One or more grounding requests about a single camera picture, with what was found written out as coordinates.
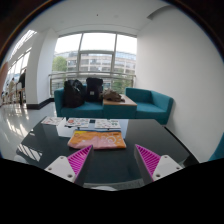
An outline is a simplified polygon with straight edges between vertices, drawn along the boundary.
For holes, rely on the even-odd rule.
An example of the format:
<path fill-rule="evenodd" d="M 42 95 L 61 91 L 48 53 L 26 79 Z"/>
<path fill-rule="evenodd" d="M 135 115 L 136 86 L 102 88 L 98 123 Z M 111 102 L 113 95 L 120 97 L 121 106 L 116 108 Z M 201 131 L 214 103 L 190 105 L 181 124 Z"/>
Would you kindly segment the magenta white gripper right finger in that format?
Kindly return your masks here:
<path fill-rule="evenodd" d="M 182 169 L 170 156 L 159 156 L 140 145 L 135 145 L 134 156 L 145 185 Z"/>

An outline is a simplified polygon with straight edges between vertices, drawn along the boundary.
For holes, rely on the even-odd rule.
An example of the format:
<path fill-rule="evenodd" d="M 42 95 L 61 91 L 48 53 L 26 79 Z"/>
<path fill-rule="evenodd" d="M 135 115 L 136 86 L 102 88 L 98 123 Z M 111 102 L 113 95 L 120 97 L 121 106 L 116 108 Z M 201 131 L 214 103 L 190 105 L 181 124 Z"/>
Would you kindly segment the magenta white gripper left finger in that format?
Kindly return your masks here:
<path fill-rule="evenodd" d="M 93 146 L 89 145 L 78 150 L 70 156 L 59 156 L 45 170 L 82 186 L 89 169 L 90 160 L 94 154 Z"/>

